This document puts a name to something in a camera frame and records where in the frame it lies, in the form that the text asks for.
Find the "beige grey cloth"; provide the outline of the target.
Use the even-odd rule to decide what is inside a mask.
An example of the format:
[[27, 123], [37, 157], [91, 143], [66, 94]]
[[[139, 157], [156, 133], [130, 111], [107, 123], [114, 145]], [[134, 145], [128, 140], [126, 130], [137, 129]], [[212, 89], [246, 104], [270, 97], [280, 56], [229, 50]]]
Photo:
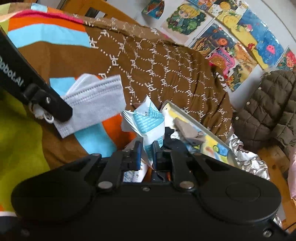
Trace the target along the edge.
[[181, 132], [182, 136], [187, 142], [192, 146], [198, 146], [206, 141], [203, 132], [196, 130], [189, 123], [184, 122], [180, 118], [174, 119], [174, 124], [176, 128]]

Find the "blue white tissue packet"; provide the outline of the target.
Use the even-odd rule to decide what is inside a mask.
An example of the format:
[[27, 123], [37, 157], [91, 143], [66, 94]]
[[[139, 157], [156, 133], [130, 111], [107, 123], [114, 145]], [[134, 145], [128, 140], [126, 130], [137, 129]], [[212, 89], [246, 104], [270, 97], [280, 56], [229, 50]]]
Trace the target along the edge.
[[145, 97], [136, 110], [124, 110], [121, 112], [121, 116], [121, 129], [124, 132], [137, 134], [137, 137], [126, 146], [126, 149], [130, 149], [136, 141], [142, 143], [140, 170], [125, 172], [123, 181], [140, 183], [143, 181], [148, 168], [153, 165], [153, 142], [157, 141], [160, 147], [163, 146], [165, 118], [148, 96]]

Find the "metal tray with drawing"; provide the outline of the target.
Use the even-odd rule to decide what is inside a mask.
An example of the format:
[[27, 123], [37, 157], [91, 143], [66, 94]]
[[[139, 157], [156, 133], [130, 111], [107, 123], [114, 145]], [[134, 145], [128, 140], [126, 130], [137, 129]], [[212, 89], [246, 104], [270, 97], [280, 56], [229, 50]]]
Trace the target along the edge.
[[181, 140], [191, 154], [204, 154], [225, 164], [237, 167], [230, 148], [210, 130], [170, 101], [161, 106], [165, 126], [173, 130], [171, 138]]

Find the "colourful striped blanket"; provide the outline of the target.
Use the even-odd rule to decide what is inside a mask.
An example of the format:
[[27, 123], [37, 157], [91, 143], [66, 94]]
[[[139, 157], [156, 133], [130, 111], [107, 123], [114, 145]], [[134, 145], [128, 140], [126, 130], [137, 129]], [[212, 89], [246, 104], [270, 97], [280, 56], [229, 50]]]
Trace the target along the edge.
[[[102, 29], [67, 20], [63, 14], [32, 10], [28, 4], [1, 5], [1, 26], [16, 31], [12, 41], [33, 41], [21, 53], [60, 95], [83, 73], [107, 77], [109, 54], [117, 54], [121, 35], [102, 35]], [[21, 181], [72, 162], [87, 154], [104, 157], [135, 138], [121, 129], [119, 114], [62, 138], [39, 110], [23, 105], [1, 91], [1, 214], [13, 215], [11, 193]]]

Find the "white floral satin sheet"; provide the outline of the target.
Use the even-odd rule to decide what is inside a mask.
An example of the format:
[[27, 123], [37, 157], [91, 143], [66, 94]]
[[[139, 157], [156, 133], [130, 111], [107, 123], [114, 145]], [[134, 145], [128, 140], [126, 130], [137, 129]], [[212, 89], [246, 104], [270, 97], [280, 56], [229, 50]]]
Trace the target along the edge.
[[241, 170], [270, 181], [266, 162], [258, 154], [246, 150], [243, 141], [234, 133], [227, 138], [226, 145], [233, 152], [236, 164]]

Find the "brown patterned quilt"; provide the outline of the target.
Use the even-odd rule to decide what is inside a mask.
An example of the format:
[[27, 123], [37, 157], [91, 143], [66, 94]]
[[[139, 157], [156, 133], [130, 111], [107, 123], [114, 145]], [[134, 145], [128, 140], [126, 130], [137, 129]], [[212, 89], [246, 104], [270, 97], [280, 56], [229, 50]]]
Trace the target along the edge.
[[158, 30], [110, 19], [78, 23], [86, 46], [34, 39], [20, 53], [44, 78], [83, 73], [119, 74], [128, 109], [149, 96], [160, 107], [170, 100], [225, 140], [232, 118], [220, 71], [198, 52], [169, 41]]

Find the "brown puffer jacket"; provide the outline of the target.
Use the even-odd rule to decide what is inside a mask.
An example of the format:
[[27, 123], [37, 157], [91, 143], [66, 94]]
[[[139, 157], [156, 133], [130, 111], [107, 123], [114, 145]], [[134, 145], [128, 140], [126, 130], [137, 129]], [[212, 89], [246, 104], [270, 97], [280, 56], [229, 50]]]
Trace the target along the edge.
[[234, 112], [232, 126], [245, 149], [276, 145], [288, 156], [295, 147], [295, 71], [265, 73], [245, 106]]

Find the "pink cloth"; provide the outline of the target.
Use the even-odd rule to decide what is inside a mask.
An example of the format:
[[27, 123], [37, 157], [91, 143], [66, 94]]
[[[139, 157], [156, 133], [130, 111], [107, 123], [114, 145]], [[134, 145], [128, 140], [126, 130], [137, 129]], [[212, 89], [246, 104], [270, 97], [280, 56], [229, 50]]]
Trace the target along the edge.
[[290, 167], [288, 170], [288, 187], [290, 191], [291, 199], [295, 199], [296, 196], [296, 162], [295, 162], [295, 147], [290, 148]]

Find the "wooden bed frame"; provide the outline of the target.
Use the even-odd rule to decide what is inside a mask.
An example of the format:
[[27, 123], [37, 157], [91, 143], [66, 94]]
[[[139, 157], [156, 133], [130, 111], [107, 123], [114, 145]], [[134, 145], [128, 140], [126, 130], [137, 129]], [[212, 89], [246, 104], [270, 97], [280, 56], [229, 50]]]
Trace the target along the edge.
[[[148, 1], [107, 1], [108, 8], [103, 6], [102, 1], [63, 1], [59, 3], [59, 9], [78, 14], [81, 16], [106, 18], [114, 17], [119, 19], [119, 10], [129, 18], [135, 20], [138, 24], [160, 29], [162, 22], [181, 1], [165, 1], [164, 13], [159, 20], [142, 14], [142, 9], [148, 4]], [[247, 1], [255, 13], [272, 28], [280, 40], [286, 46], [295, 48], [289, 30], [281, 22], [280, 15], [283, 15], [286, 23], [295, 22], [295, 7], [290, 1]], [[260, 66], [256, 66], [251, 72], [242, 87], [229, 94], [230, 101], [235, 109], [240, 109], [247, 102], [251, 94], [259, 87], [260, 77], [265, 73]], [[280, 149], [273, 145], [258, 151], [258, 155], [268, 166], [272, 182], [279, 188], [282, 195], [282, 205], [279, 216], [282, 219], [283, 228], [288, 232], [295, 230], [295, 200], [291, 199], [286, 175], [288, 174], [289, 158]]]

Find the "cartoon wall posters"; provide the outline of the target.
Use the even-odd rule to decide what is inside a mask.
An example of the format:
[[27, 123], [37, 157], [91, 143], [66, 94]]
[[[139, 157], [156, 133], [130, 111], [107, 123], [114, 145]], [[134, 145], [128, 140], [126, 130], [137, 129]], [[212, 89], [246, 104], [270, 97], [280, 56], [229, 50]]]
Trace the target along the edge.
[[257, 65], [263, 70], [295, 69], [295, 54], [245, 1], [183, 1], [161, 28], [219, 67], [232, 92]]

